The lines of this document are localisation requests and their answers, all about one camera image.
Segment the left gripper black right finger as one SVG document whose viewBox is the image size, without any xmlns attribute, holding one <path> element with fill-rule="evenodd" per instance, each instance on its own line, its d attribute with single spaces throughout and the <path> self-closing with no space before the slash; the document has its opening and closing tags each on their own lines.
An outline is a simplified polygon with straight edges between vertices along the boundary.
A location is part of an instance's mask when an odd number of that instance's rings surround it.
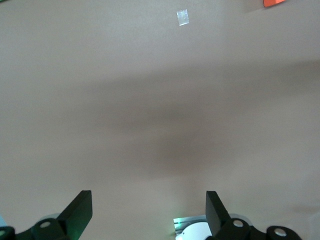
<svg viewBox="0 0 320 240">
<path fill-rule="evenodd" d="M 211 232 L 208 240 L 299 240 L 290 228 L 269 226 L 262 232 L 247 221 L 231 217 L 216 191 L 206 192 L 206 220 Z"/>
</svg>

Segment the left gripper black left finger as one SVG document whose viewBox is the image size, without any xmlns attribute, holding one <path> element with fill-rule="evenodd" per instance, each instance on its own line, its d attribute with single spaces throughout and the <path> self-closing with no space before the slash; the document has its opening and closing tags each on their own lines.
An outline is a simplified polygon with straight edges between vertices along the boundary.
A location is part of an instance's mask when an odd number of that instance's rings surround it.
<svg viewBox="0 0 320 240">
<path fill-rule="evenodd" d="M 82 190 L 56 217 L 45 218 L 16 233 L 12 226 L 0 228 L 1 240 L 78 240 L 93 216 L 92 192 Z"/>
</svg>

